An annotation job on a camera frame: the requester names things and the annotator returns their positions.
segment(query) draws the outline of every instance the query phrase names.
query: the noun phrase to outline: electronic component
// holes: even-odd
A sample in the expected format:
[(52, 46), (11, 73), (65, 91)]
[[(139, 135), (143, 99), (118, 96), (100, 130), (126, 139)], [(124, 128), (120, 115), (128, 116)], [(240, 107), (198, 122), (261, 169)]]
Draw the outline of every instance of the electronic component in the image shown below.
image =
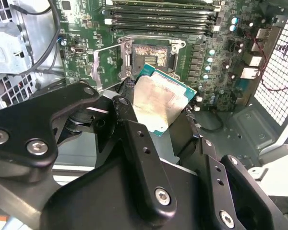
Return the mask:
[(235, 25), (231, 25), (229, 27), (229, 31), (234, 32), (237, 29), (237, 27)]
[(134, 87), (133, 108), (138, 121), (161, 136), (195, 95), (195, 90), (146, 64)]
[(258, 67), (260, 65), (260, 62), (262, 60), (262, 57), (260, 53), (244, 53), (243, 54), (243, 61), (248, 65), (248, 66), (254, 66)]
[(257, 32), (256, 38), (257, 39), (267, 39), (270, 35), (270, 32), (271, 32), (270, 29), (260, 28)]
[(249, 67), (241, 63), (236, 69), (235, 73), (241, 78), (241, 79), (255, 79), (258, 75), (258, 68), (256, 67)]

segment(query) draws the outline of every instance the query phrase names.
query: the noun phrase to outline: green circuit board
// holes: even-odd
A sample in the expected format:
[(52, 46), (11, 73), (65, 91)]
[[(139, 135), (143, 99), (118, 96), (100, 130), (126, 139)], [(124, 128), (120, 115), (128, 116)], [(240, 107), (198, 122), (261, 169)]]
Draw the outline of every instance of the green circuit board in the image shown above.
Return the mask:
[[(220, 111), (232, 111), (251, 81), (236, 73), (243, 53), (251, 46), (237, 34), (237, 28), (265, 27), (257, 12), (258, 2), (178, 1), (57, 0), (61, 37), (67, 42), (60, 46), (67, 83), (84, 79), (101, 91), (125, 77), (136, 78), (141, 66), (148, 63), (199, 91), (201, 109), (213, 105)], [(235, 49), (229, 42), (235, 43)], [(237, 42), (244, 44), (242, 52), (236, 51)], [(96, 51), (98, 60), (94, 60)], [(94, 63), (98, 63), (96, 72)]]

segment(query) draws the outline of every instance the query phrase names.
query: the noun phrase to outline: chip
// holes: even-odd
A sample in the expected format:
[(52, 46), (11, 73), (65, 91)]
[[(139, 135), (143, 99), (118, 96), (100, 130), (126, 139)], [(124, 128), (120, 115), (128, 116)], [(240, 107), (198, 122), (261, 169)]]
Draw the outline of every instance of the chip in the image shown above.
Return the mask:
[(69, 1), (62, 1), (62, 8), (65, 11), (70, 11), (72, 9), (71, 3)]

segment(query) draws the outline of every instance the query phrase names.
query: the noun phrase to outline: perforated metal panel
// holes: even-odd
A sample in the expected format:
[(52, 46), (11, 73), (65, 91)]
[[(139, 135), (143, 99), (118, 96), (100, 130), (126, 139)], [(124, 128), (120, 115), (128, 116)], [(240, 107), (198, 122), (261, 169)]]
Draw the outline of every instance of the perforated metal panel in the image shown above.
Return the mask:
[[(288, 20), (269, 59), (263, 80), (269, 89), (288, 87)], [(282, 126), (288, 117), (288, 89), (273, 92), (267, 88), (260, 83), (255, 98)]]

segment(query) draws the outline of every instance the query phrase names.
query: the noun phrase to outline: black metal bracket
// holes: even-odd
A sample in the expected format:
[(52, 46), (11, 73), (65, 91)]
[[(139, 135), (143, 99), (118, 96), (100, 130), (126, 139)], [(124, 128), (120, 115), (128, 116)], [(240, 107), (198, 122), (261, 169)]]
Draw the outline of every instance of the black metal bracket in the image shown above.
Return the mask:
[[(93, 106), (98, 98), (97, 91), (77, 83), (0, 110), (0, 130), (7, 135), (0, 144), (0, 177), (25, 182), (41, 180), (58, 155), (53, 129), (59, 136), (72, 113)], [(30, 153), (27, 146), (33, 140), (42, 141), (47, 151)]]

